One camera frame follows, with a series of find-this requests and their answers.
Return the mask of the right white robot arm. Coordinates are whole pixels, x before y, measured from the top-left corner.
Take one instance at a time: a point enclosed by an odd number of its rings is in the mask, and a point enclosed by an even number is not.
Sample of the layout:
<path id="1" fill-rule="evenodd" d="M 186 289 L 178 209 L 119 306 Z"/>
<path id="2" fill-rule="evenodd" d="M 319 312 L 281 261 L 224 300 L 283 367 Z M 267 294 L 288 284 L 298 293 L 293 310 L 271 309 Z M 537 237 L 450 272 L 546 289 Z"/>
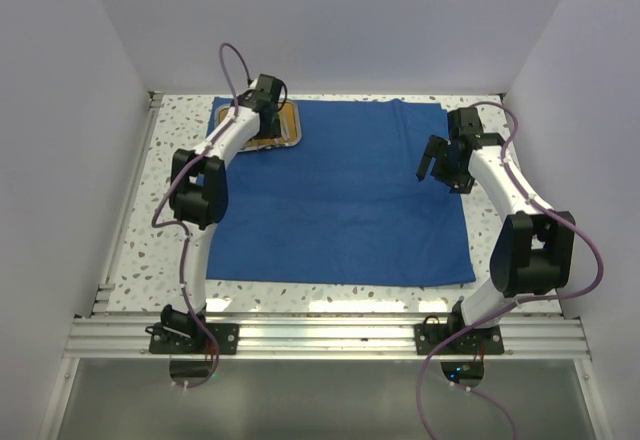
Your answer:
<path id="1" fill-rule="evenodd" d="M 470 297 L 458 300 L 444 325 L 426 323 L 431 342 L 446 339 L 451 349 L 468 352 L 481 340 L 476 321 L 513 300 L 543 296 L 564 287 L 569 279 L 574 232 L 545 214 L 552 207 L 532 205 L 536 193 L 516 167 L 509 165 L 501 134 L 487 132 L 475 106 L 447 113 L 448 137 L 431 136 L 416 177 L 427 175 L 469 194 L 474 185 L 487 193 L 502 221 L 489 259 L 489 279 Z"/>

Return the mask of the steel instrument tray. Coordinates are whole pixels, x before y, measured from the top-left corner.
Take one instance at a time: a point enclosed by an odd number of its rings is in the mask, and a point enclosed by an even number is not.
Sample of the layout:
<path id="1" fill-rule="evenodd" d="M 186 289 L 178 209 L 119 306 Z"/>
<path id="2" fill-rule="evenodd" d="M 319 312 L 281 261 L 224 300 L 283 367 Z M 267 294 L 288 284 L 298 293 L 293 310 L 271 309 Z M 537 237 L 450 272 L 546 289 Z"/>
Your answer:
<path id="1" fill-rule="evenodd" d="M 219 129 L 219 126 L 228 117 L 232 118 L 235 113 L 233 104 L 223 104 L 214 107 L 210 116 L 208 133 L 203 141 L 204 145 L 211 142 L 212 133 Z M 248 140 L 240 149 L 240 153 L 290 148 L 296 146 L 302 139 L 302 129 L 297 106 L 288 102 L 277 114 L 275 126 L 280 127 L 279 135 L 274 138 L 253 137 Z"/>

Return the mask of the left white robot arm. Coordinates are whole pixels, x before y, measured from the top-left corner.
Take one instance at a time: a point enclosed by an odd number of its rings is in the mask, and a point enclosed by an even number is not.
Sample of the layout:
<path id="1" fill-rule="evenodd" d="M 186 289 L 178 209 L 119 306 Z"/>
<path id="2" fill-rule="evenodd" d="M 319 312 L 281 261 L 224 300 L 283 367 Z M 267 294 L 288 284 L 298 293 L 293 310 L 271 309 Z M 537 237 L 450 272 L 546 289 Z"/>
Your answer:
<path id="1" fill-rule="evenodd" d="M 206 324 L 206 271 L 212 239 L 229 204 L 227 170 L 253 139 L 280 136 L 279 112 L 287 100 L 283 80 L 261 74 L 233 99 L 224 119 L 191 150 L 178 149 L 171 162 L 171 183 L 159 209 L 169 206 L 173 219 L 152 226 L 179 226 L 184 246 L 179 260 L 179 295 L 166 305 L 160 321 L 149 327 L 154 354 L 217 353 L 217 340 Z"/>

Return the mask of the blue surgical cloth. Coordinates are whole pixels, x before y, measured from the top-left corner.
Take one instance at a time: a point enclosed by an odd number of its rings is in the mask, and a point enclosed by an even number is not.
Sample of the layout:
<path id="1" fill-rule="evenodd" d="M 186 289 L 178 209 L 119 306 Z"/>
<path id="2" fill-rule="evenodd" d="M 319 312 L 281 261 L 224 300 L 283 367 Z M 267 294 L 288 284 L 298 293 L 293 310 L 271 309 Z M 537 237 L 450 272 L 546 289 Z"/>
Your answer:
<path id="1" fill-rule="evenodd" d="M 229 207 L 209 279 L 435 287 L 475 279 L 461 199 L 416 171 L 437 104 L 297 102 L 302 137 L 244 152 L 227 173 Z"/>

